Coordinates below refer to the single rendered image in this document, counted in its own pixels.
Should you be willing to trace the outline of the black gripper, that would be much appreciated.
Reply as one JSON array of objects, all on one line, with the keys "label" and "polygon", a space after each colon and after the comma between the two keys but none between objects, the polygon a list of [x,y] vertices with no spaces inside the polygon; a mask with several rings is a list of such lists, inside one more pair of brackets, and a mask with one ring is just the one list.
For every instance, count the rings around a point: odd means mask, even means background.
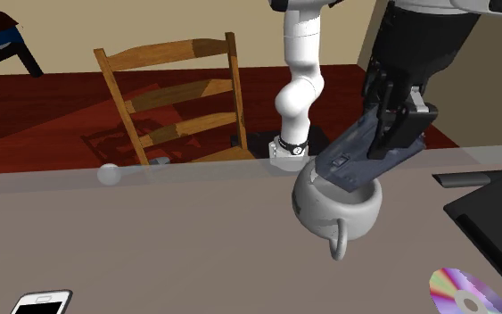
[{"label": "black gripper", "polygon": [[[386,5],[362,90],[366,113],[376,118],[368,159],[408,148],[437,118],[437,108],[421,94],[431,76],[454,61],[479,18],[471,12],[411,11],[397,1]],[[379,70],[387,79],[374,79]]]}]

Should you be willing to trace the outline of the dark blue device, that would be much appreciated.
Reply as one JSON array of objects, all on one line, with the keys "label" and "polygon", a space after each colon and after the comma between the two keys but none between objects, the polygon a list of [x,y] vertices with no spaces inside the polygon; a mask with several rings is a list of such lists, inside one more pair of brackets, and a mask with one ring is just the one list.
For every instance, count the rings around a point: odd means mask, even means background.
[{"label": "dark blue device", "polygon": [[420,136],[408,148],[390,149],[381,160],[368,159],[378,124],[376,114],[374,107],[316,157],[315,171],[321,178],[353,192],[425,148]]}]

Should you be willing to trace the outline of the dark grey remote control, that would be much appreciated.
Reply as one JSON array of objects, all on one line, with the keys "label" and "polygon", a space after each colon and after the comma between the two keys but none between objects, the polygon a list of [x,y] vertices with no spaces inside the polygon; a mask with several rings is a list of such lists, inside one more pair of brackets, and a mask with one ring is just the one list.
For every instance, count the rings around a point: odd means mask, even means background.
[{"label": "dark grey remote control", "polygon": [[444,188],[485,186],[502,178],[502,169],[432,174]]}]

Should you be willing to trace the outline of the white mug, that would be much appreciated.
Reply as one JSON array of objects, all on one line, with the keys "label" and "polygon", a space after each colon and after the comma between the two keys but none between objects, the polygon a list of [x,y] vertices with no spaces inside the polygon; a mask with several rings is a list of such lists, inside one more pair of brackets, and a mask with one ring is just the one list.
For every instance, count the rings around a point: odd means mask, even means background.
[{"label": "white mug", "polygon": [[320,177],[309,161],[292,189],[292,208],[298,221],[312,234],[329,243],[334,260],[342,260],[347,244],[373,227],[383,201],[379,180],[347,192]]}]

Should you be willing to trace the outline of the iridescent compact disc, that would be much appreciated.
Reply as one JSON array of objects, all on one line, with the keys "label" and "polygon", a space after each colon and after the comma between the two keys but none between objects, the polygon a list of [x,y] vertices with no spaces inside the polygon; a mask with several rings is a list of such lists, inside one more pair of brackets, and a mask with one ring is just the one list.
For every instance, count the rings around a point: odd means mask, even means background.
[{"label": "iridescent compact disc", "polygon": [[461,269],[434,271],[429,288],[440,314],[502,314],[502,298],[479,278]]}]

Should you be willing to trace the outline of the wooden ladder-back chair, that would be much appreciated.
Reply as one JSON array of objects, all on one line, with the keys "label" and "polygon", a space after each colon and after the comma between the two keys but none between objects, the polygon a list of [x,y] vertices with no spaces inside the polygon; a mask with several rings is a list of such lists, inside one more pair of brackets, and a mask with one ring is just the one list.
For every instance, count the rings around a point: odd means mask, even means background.
[{"label": "wooden ladder-back chair", "polygon": [[[209,57],[224,54],[227,56],[230,78],[210,78],[172,87],[155,89],[132,99],[125,99],[119,90],[114,73],[121,70],[139,69],[147,66]],[[248,149],[246,128],[243,116],[243,96],[238,66],[235,34],[227,32],[223,39],[195,38],[153,45],[129,48],[114,55],[107,55],[102,48],[94,50],[106,85],[111,93],[119,116],[126,128],[136,157],[143,165],[149,165],[145,149],[185,136],[219,128],[234,123],[237,127],[236,145],[226,150],[199,158],[204,161],[250,160],[253,158]],[[187,102],[198,98],[230,92],[234,98],[234,109],[230,112],[216,112],[189,120],[182,120],[147,134],[139,135],[132,116],[139,112]]]}]

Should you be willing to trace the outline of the white ball on grey stick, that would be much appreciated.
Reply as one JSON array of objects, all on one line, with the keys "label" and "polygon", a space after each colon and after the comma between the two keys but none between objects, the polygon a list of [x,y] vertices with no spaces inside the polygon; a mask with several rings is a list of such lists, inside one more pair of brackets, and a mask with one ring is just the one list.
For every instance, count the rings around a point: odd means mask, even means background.
[{"label": "white ball on grey stick", "polygon": [[129,166],[118,166],[113,163],[102,165],[96,172],[98,181],[104,186],[115,186],[121,179],[127,176],[132,176],[137,173],[144,173],[146,176],[151,176],[154,172],[166,169],[170,164],[169,157],[158,157],[149,160],[148,165],[135,164]]}]

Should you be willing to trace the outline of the white smartphone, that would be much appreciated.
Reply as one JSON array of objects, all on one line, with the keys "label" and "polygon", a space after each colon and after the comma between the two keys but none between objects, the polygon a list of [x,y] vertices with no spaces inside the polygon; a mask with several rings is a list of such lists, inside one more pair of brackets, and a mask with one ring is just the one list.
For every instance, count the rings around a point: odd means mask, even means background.
[{"label": "white smartphone", "polygon": [[25,293],[10,314],[65,314],[72,296],[70,289]]}]

